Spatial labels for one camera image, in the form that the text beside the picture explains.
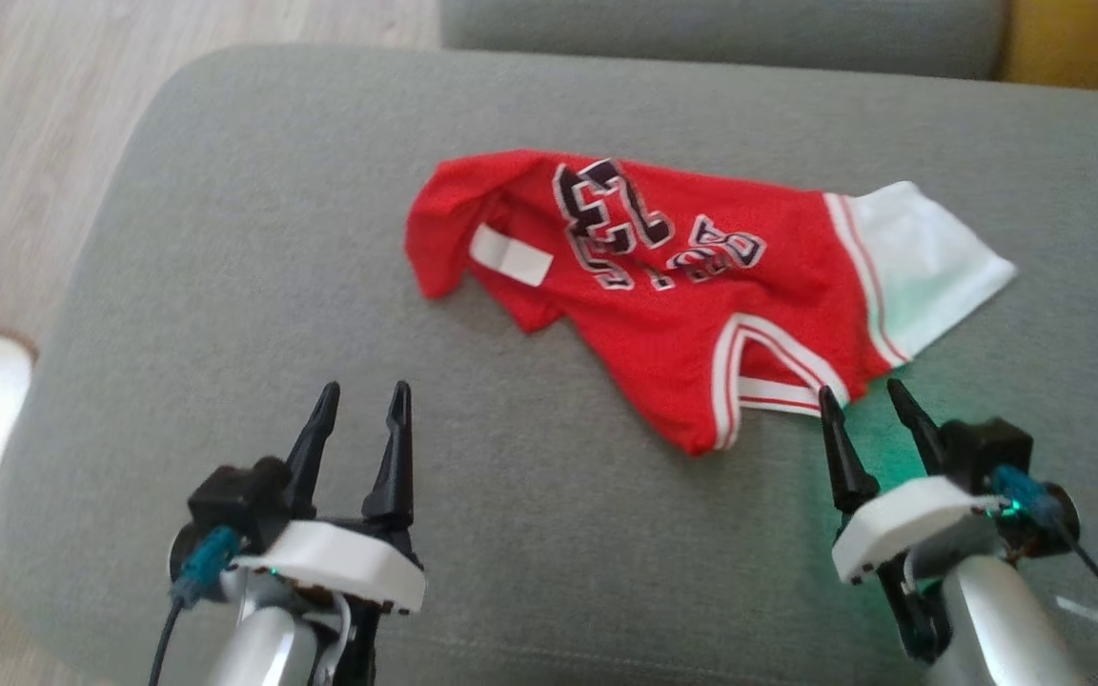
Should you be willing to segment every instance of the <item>robotic arm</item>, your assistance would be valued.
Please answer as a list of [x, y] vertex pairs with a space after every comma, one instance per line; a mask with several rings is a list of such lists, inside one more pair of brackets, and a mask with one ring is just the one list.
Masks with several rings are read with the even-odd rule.
[[850, 585], [877, 578], [907, 655], [934, 686], [1088, 683], [1041, 603], [1015, 571], [1022, 558], [1074, 551], [1079, 514], [1062, 487], [1028, 476], [1032, 437], [994, 418], [934, 426], [900, 381], [888, 381], [928, 476], [879, 494], [832, 391], [820, 421], [841, 528], [832, 548]]
[[235, 633], [208, 683], [371, 686], [376, 630], [394, 609], [423, 607], [414, 553], [413, 409], [396, 383], [388, 445], [359, 518], [317, 518], [313, 494], [340, 386], [324, 386], [287, 461], [222, 465], [189, 496], [191, 524], [170, 551], [173, 605], [152, 673], [180, 610], [199, 599], [236, 603]]

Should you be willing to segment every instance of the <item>basketball jersey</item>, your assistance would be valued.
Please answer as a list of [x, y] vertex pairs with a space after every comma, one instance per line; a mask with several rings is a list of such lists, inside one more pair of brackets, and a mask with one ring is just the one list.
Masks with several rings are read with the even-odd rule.
[[570, 318], [690, 456], [731, 447], [740, 408], [860, 398], [1015, 275], [908, 182], [852, 199], [530, 150], [439, 165], [405, 250], [427, 299], [467, 269], [528, 334]]

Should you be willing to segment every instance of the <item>yellow fabric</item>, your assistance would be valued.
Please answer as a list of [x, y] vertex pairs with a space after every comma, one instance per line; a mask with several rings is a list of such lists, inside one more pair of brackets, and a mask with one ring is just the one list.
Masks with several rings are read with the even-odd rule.
[[1010, 0], [1002, 81], [1098, 90], [1098, 0]]

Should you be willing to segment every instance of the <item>gray fabric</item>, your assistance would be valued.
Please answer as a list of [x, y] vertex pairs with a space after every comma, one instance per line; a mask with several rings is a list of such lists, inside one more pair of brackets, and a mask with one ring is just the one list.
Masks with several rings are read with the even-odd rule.
[[[83, 249], [3, 465], [0, 587], [70, 664], [139, 683], [183, 502], [284, 454], [344, 385], [317, 499], [357, 511], [393, 382], [414, 387], [418, 617], [383, 683], [909, 683], [881, 592], [837, 582], [818, 425], [744, 413], [687, 460], [570, 325], [527, 337], [474, 282], [428, 303], [401, 250], [446, 157], [636, 157], [860, 194], [911, 179], [1021, 277], [901, 373], [935, 417], [1010, 417], [1098, 554], [1098, 94], [665, 61], [244, 48], [156, 98]], [[850, 412], [887, 486], [918, 476], [876, 385]], [[1073, 560], [1041, 596], [1098, 598]], [[1098, 629], [1058, 617], [1098, 675]], [[197, 608], [167, 683], [231, 626]]]
[[1001, 0], [441, 0], [445, 47], [989, 78]]

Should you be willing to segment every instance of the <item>red jersey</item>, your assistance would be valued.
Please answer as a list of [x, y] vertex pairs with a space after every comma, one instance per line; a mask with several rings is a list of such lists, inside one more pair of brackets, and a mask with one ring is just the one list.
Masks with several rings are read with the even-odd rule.
[[528, 334], [570, 318], [690, 456], [731, 447], [740, 408], [860, 398], [1015, 275], [911, 183], [852, 199], [530, 150], [439, 165], [405, 250], [427, 299], [467, 268]]

